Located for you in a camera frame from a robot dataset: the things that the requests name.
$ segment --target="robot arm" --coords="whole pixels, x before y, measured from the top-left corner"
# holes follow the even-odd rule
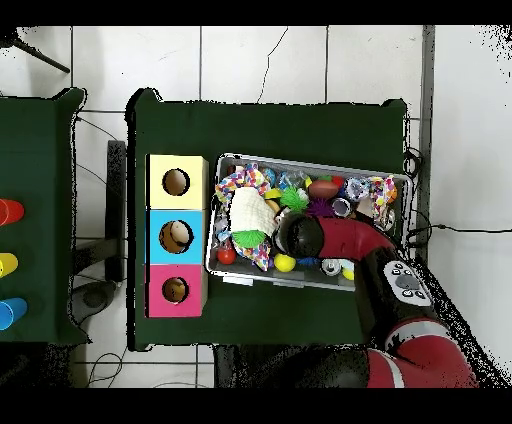
[[[283,229],[285,234],[279,238],[285,253],[356,262],[355,295],[361,327],[366,345],[376,347],[368,348],[364,355],[325,348],[319,356],[315,350],[322,360],[304,362],[313,370],[307,373],[308,384],[339,387],[347,379],[367,387],[477,386],[464,355],[439,320],[430,294],[387,237],[366,223],[339,218],[293,217]],[[311,355],[308,352],[300,355],[305,358]],[[339,363],[336,358],[350,365],[331,368],[329,384],[311,379],[311,375],[320,379],[326,375],[324,367]],[[303,384],[305,371],[300,366],[293,368],[295,374],[287,375],[295,375],[295,384]]]

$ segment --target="stacked boxes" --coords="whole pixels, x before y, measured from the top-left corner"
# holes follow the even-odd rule
[[[146,215],[144,262],[149,318],[201,316],[208,295],[203,266],[208,204],[204,158],[146,157],[149,223]]]

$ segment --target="metal stand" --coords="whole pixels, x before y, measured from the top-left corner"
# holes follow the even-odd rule
[[[18,37],[18,33],[16,31],[16,27],[6,27],[5,31],[8,35],[3,35],[0,37],[0,48],[9,48],[9,47],[17,47],[20,50],[28,53],[31,56],[46,62],[48,65],[51,65],[66,74],[69,74],[71,71],[64,65],[61,65],[59,62],[56,62],[53,59],[50,59],[48,56],[42,54],[39,50],[34,47],[29,46],[27,43],[20,40]]]
[[[124,278],[125,267],[126,145],[123,141],[108,142],[105,191],[105,238],[76,248],[73,274],[104,260],[105,279],[119,282]]]

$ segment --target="blue cup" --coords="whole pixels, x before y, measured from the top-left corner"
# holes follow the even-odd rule
[[[20,297],[0,300],[0,331],[7,330],[13,322],[27,312],[27,302]]]

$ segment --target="pink box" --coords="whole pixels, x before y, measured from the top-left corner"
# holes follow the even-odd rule
[[[164,297],[164,284],[173,278],[181,279],[186,285],[186,296],[179,303]],[[149,318],[201,316],[208,297],[208,275],[203,265],[149,265],[146,284],[149,284]]]

